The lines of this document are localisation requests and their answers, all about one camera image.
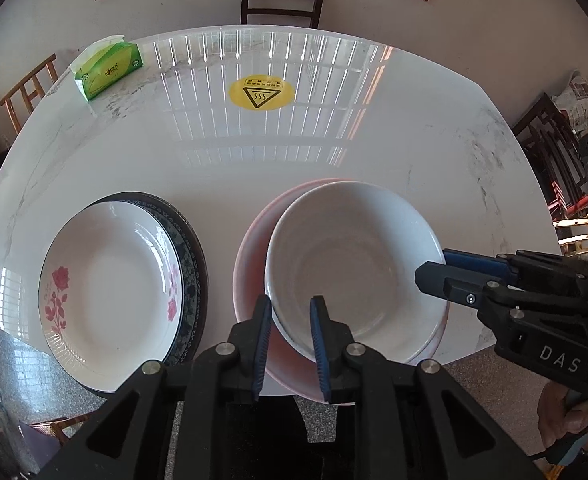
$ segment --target newspaper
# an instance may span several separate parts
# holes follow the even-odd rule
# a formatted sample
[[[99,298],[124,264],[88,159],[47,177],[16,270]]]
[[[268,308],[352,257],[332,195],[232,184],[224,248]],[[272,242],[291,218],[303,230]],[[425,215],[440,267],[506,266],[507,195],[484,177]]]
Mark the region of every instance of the newspaper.
[[[552,100],[574,131],[581,132],[588,127],[588,83],[579,70],[574,70],[567,88]]]

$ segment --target stacked plates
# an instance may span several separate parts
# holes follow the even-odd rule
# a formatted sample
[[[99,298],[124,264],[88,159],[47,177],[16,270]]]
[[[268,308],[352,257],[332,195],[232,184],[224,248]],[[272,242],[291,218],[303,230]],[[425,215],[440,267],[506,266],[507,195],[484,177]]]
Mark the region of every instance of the stacked plates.
[[[191,359],[207,309],[202,248],[164,200],[118,193],[56,235],[39,283],[40,323],[76,381],[115,391],[143,362]]]
[[[234,309],[251,316],[256,297],[273,303],[267,371],[283,386],[323,401],[309,328],[309,300],[388,359],[431,357],[445,330],[446,301],[420,293],[415,269],[444,263],[439,242],[407,201],[378,186],[317,180],[273,200],[251,224],[234,266]]]

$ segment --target white lettering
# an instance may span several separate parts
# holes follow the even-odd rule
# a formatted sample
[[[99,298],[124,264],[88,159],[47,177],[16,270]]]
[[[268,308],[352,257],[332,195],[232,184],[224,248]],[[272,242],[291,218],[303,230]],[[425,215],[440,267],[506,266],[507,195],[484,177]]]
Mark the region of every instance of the white lettering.
[[[560,357],[558,357],[558,359],[554,361],[554,364],[555,365],[560,364],[560,368],[562,368],[564,363],[565,363],[565,354],[563,352],[562,354],[560,354]]]
[[[570,372],[575,372],[578,370],[578,365],[580,364],[580,359],[577,357],[571,362]]]
[[[552,347],[545,345],[544,348],[542,349],[542,353],[540,354],[540,358],[543,361],[547,361],[547,359],[549,359],[551,356],[552,356]]]

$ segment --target silver bolt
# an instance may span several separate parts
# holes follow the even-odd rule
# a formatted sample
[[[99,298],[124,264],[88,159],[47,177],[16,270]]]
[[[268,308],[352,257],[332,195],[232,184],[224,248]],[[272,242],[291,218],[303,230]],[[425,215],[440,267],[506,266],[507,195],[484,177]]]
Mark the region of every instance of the silver bolt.
[[[367,348],[365,348],[365,345],[362,345],[360,343],[349,343],[347,345],[347,353],[349,355],[359,356],[364,354],[365,350],[367,350]]]
[[[216,345],[216,353],[218,355],[229,355],[233,354],[236,347],[233,343],[218,343]]]
[[[440,364],[438,361],[434,361],[433,359],[425,359],[421,363],[421,370],[426,374],[435,374],[437,371],[440,370]]]
[[[161,371],[161,364],[158,361],[145,361],[140,369],[145,375],[154,375]]]

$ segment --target green tissue package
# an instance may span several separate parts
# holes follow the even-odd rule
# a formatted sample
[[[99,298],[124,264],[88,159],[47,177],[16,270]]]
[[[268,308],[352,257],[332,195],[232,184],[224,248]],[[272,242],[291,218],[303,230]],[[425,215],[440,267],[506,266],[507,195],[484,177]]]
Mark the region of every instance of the green tissue package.
[[[123,38],[110,36],[92,43],[69,66],[76,86],[88,101],[143,66],[138,46]]]

